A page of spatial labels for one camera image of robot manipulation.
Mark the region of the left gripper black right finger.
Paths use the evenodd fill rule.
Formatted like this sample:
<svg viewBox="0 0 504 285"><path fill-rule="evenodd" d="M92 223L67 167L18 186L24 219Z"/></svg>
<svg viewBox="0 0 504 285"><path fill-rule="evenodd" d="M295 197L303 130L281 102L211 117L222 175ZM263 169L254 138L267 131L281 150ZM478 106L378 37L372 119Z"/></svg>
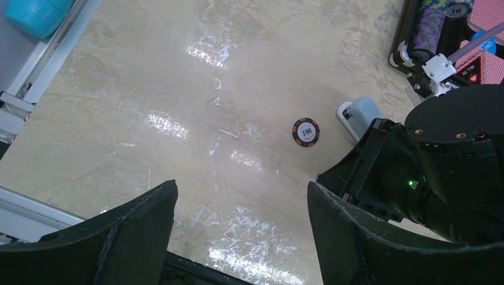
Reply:
<svg viewBox="0 0 504 285"><path fill-rule="evenodd" d="M503 244L462 246L409 232L317 182L307 207L324 284L502 284Z"/></svg>

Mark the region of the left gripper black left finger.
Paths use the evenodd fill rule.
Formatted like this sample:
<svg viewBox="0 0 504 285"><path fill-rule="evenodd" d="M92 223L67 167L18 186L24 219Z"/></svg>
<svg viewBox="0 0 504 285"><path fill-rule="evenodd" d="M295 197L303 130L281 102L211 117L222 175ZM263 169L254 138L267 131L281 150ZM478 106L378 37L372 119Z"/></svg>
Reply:
<svg viewBox="0 0 504 285"><path fill-rule="evenodd" d="M35 243L1 246L2 284L158 284L178 188L139 197Z"/></svg>

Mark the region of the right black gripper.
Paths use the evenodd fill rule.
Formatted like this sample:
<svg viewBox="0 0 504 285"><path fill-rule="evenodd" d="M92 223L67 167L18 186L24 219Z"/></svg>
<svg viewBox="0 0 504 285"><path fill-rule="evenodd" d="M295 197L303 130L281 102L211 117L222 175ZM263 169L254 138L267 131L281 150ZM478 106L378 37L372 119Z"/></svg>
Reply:
<svg viewBox="0 0 504 285"><path fill-rule="evenodd" d="M385 221L418 221L413 128L374 119L357 145L316 181L343 201Z"/></svg>

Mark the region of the light blue stapler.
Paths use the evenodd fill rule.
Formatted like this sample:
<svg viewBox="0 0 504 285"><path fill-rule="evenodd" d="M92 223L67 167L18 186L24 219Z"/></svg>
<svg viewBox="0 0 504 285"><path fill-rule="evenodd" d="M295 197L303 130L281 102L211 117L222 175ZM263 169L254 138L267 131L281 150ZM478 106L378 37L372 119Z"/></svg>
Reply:
<svg viewBox="0 0 504 285"><path fill-rule="evenodd" d="M355 142L359 142L373 119L383 118L376 102L370 97L341 104L336 115Z"/></svg>

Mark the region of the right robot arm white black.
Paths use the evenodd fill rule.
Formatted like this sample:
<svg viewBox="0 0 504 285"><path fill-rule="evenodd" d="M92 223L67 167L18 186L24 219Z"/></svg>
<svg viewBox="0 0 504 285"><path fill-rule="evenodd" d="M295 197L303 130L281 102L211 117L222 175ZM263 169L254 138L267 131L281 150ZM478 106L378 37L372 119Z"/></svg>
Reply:
<svg viewBox="0 0 504 285"><path fill-rule="evenodd" d="M384 221L463 245L503 241L503 86L428 99L404 123L376 118L316 181Z"/></svg>

